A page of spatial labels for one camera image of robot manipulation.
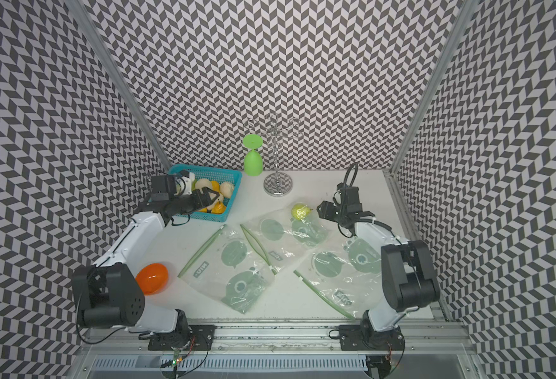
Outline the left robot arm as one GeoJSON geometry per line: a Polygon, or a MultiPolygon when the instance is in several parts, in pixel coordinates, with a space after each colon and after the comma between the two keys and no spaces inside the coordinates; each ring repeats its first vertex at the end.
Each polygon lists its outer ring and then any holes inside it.
{"type": "Polygon", "coordinates": [[[190,328],[181,310],[148,305],[133,270],[149,245],[174,216],[190,216],[220,199],[211,187],[188,189],[176,175],[151,178],[150,193],[136,208],[123,234],[93,265],[76,268],[71,277],[76,330],[124,328],[134,333],[178,333],[190,328]]]}

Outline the green pear bag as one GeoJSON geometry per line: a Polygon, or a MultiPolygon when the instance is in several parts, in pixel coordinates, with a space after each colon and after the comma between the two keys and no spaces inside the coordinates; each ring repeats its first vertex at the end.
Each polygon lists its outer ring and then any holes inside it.
{"type": "Polygon", "coordinates": [[[306,219],[309,214],[311,214],[312,209],[303,203],[297,203],[293,205],[291,214],[292,217],[296,220],[304,220],[306,219]]]}

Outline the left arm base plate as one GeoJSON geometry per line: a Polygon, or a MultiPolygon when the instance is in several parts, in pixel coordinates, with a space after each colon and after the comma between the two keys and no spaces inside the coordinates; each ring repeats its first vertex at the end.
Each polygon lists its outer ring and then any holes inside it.
{"type": "Polygon", "coordinates": [[[215,332],[216,325],[191,325],[182,331],[155,334],[148,339],[148,350],[168,352],[184,348],[186,352],[208,351],[213,345],[215,332]]]}

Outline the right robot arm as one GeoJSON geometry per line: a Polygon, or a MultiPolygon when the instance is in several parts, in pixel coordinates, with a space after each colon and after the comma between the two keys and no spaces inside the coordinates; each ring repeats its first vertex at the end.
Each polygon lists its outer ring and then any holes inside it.
{"type": "Polygon", "coordinates": [[[369,334],[393,331],[406,314],[439,300],[441,290],[429,246],[422,240],[397,237],[391,226],[363,210],[357,186],[338,184],[333,200],[323,201],[317,213],[379,254],[384,299],[363,314],[369,334]]]}

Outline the cream pear bag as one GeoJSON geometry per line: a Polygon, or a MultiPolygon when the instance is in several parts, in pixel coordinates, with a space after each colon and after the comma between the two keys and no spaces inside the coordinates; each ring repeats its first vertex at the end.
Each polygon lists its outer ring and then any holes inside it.
{"type": "Polygon", "coordinates": [[[235,191],[235,185],[230,182],[223,182],[220,184],[220,192],[224,198],[231,199],[235,191]]]}
{"type": "Polygon", "coordinates": [[[212,190],[213,183],[207,178],[200,178],[196,181],[194,188],[196,190],[203,190],[205,188],[212,190]]]}
{"type": "Polygon", "coordinates": [[[213,200],[213,203],[222,204],[224,202],[224,195],[221,193],[210,194],[210,197],[213,200]]]}

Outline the zip-top bag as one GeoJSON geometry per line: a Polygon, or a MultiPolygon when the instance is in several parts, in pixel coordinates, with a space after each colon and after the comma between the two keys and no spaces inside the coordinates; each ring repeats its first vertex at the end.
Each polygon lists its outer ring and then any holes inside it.
{"type": "Polygon", "coordinates": [[[384,298],[381,257],[365,240],[330,235],[294,271],[324,303],[348,319],[360,318],[384,298]]]}
{"type": "Polygon", "coordinates": [[[292,217],[292,207],[297,203],[312,209],[305,202],[295,202],[240,224],[246,241],[275,275],[328,238],[328,231],[315,210],[304,220],[292,217]]]}
{"type": "Polygon", "coordinates": [[[273,284],[275,274],[243,232],[223,225],[194,253],[178,278],[197,292],[246,314],[273,284]]]}

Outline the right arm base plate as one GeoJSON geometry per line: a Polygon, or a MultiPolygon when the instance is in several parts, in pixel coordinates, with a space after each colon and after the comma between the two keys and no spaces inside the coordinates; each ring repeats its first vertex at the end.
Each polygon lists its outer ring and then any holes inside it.
{"type": "Polygon", "coordinates": [[[340,325],[338,332],[341,350],[345,352],[400,352],[405,349],[405,339],[400,328],[378,332],[371,326],[340,325]]]}

